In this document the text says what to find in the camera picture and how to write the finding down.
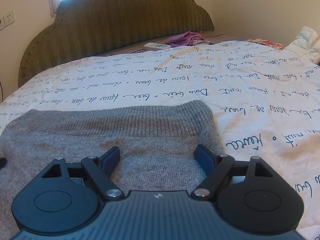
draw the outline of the ribbed knit cuff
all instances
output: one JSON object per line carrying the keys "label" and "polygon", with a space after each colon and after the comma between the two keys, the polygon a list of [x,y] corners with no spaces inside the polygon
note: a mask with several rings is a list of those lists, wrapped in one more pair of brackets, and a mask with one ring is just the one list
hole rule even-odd
{"label": "ribbed knit cuff", "polygon": [[15,120],[15,125],[29,131],[108,137],[181,137],[197,135],[212,124],[212,111],[199,100],[179,106],[132,106],[95,111],[30,110]]}

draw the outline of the knit sweater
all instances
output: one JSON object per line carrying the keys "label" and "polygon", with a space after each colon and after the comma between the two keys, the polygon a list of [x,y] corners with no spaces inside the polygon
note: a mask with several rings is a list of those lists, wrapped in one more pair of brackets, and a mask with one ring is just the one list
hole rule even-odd
{"label": "knit sweater", "polygon": [[0,151],[0,239],[18,228],[11,214],[15,195],[55,157],[79,162],[118,146],[121,160],[111,180],[129,190],[187,190],[204,178],[193,152],[203,144],[223,153],[212,111],[202,101],[180,106],[135,106],[97,111],[30,110],[7,125]]}

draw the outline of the blanket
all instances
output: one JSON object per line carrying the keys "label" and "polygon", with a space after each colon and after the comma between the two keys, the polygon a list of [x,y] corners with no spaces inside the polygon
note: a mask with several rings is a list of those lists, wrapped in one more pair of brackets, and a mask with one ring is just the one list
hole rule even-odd
{"label": "blanket", "polygon": [[297,38],[284,50],[297,57],[309,59],[314,64],[320,62],[320,37],[318,33],[308,27],[303,27]]}
{"label": "blanket", "polygon": [[[309,240],[318,237],[320,67],[287,50],[227,41],[83,58],[37,74],[0,104],[0,132],[31,109],[90,111],[193,100],[212,110],[226,154],[244,161],[259,155],[295,188],[305,203],[298,231]],[[9,153],[0,156],[10,161]]]}

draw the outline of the wall socket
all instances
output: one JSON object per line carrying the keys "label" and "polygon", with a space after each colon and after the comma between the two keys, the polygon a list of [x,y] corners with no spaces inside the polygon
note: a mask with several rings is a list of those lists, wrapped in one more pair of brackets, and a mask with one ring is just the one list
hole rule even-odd
{"label": "wall socket", "polygon": [[14,11],[8,12],[6,15],[4,15],[4,25],[8,26],[11,23],[14,23]]}
{"label": "wall socket", "polygon": [[0,17],[0,30],[2,30],[4,28],[4,17],[1,16]]}

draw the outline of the cable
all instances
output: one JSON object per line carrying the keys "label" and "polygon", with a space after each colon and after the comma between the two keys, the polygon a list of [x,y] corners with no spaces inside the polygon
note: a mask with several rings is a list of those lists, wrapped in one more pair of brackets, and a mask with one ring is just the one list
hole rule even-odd
{"label": "cable", "polygon": [[1,88],[1,96],[2,96],[2,102],[3,102],[3,90],[2,90],[1,81],[0,81],[0,88]]}

